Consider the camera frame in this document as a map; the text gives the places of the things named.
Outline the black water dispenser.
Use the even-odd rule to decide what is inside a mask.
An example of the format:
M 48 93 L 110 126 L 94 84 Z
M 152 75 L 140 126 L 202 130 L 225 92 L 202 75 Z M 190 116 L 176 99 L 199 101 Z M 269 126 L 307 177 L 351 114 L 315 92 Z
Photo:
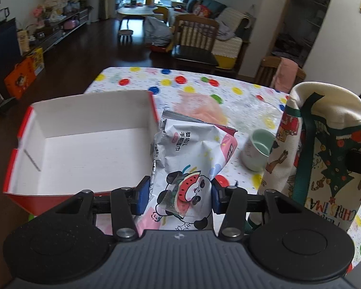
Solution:
M 15 19 L 0 24 L 0 80 L 5 79 L 21 60 Z

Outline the wooden chair with towel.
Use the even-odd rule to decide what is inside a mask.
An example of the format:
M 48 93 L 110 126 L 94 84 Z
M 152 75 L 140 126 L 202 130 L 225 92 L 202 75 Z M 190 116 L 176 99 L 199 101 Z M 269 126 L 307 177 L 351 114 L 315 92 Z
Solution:
M 256 73 L 254 84 L 272 88 L 271 87 L 272 78 L 277 71 L 277 67 L 280 64 L 280 61 L 281 58 L 276 56 L 267 56 L 263 58 Z M 299 67 L 293 87 L 303 82 L 305 78 L 306 78 L 306 73 L 304 72 L 303 69 Z

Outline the pink mesh bath sponge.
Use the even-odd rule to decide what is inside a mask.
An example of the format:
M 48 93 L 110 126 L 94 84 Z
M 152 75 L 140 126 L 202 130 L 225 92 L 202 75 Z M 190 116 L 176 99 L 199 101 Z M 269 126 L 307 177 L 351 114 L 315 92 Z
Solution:
M 179 96 L 180 101 L 173 103 L 175 112 L 206 123 L 227 125 L 227 117 L 212 97 L 183 91 L 179 92 Z

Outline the sofa with cream throw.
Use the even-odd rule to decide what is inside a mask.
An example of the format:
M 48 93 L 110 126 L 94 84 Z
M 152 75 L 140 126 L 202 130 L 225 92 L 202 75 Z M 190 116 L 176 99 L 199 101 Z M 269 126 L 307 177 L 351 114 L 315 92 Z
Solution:
M 175 18 L 182 14 L 200 14 L 219 23 L 213 47 L 218 68 L 224 71 L 238 71 L 239 60 L 243 58 L 250 43 L 255 19 L 248 13 L 241 13 L 215 0 L 189 0 L 187 3 L 172 2 L 168 24 L 173 26 Z

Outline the white round coffee table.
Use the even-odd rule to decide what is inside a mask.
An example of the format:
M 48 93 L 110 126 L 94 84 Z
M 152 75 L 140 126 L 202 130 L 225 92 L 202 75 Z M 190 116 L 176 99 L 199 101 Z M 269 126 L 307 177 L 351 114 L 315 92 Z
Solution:
M 149 5 L 118 8 L 116 12 L 116 18 L 119 20 L 119 30 L 121 30 L 123 19 L 127 19 L 127 21 L 145 19 L 146 17 L 154 16 L 155 9 L 157 9 L 156 6 Z

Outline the clear bubble wrap sheet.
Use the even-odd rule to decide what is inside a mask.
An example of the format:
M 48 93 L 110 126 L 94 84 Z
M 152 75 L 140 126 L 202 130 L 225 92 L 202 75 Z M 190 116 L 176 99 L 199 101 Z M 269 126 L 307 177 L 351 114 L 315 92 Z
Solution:
M 254 95 L 230 102 L 223 107 L 223 112 L 229 125 L 242 133 L 256 129 L 276 132 L 282 118 L 280 109 Z

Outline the orange gift box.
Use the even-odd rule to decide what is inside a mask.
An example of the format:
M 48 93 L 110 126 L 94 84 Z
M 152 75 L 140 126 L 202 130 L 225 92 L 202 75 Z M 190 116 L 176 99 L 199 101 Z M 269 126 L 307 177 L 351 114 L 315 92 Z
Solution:
M 14 70 L 5 78 L 4 83 L 8 93 L 19 100 L 35 79 L 33 60 L 26 58 L 15 66 Z

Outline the grey bag on floor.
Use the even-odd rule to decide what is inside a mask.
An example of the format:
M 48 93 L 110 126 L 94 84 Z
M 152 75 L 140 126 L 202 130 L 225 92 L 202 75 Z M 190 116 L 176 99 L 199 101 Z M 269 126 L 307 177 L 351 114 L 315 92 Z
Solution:
M 164 22 L 154 17 L 147 17 L 143 27 L 146 44 L 158 47 L 170 45 L 173 34 Z

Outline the panda wet wipes pack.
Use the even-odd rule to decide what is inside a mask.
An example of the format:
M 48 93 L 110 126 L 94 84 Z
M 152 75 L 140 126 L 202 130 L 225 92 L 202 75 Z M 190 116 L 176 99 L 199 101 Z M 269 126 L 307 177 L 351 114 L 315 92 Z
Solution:
M 236 130 L 165 110 L 152 144 L 149 201 L 137 231 L 213 227 L 212 182 L 237 148 Z

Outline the pink towel on chair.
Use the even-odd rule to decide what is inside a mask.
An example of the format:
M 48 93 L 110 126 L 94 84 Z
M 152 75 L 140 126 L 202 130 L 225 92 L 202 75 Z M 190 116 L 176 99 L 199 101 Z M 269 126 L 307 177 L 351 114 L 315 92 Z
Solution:
M 296 62 L 287 58 L 281 58 L 277 71 L 272 78 L 271 87 L 277 91 L 289 93 L 295 82 L 298 70 L 299 66 Z

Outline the christmas print cloth bag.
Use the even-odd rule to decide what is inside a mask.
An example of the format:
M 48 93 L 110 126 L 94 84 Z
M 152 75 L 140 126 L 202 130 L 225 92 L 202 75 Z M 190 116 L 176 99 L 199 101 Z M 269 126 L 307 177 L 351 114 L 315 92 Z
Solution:
M 361 99 L 333 84 L 292 88 L 258 194 L 275 189 L 348 230 L 361 205 L 361 174 L 346 165 L 361 152 Z

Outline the red white cardboard box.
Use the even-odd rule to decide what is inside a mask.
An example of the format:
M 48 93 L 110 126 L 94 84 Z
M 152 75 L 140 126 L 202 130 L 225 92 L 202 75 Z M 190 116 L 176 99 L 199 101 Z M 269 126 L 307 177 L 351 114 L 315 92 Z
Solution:
M 40 215 L 78 192 L 135 187 L 152 172 L 158 115 L 150 91 L 122 90 L 29 106 L 3 192 Z

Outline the wooden chair black seat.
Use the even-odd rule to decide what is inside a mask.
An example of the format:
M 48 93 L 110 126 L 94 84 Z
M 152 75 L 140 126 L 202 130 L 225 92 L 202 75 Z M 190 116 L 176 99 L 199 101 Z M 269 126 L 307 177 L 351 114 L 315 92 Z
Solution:
M 213 47 L 219 23 L 194 14 L 181 14 L 175 18 L 174 28 L 171 56 L 175 65 L 212 74 L 218 66 Z

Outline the pale green ceramic mug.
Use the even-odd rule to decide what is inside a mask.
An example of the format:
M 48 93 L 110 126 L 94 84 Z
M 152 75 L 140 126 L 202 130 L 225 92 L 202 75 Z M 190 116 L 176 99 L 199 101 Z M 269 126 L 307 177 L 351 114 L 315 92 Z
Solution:
M 275 135 L 266 129 L 251 132 L 240 154 L 245 167 L 252 171 L 263 171 L 274 141 Z

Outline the tv console cabinet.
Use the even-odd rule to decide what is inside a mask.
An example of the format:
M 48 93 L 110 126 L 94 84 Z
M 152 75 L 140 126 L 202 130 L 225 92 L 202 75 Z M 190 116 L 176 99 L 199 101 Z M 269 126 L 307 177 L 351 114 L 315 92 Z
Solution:
M 28 56 L 37 48 L 41 48 L 43 52 L 49 51 L 74 31 L 88 25 L 90 12 L 91 7 L 82 8 L 65 14 L 65 17 L 57 22 L 46 20 L 42 28 L 35 28 L 33 31 L 28 29 L 26 32 L 29 50 L 21 50 L 21 55 Z

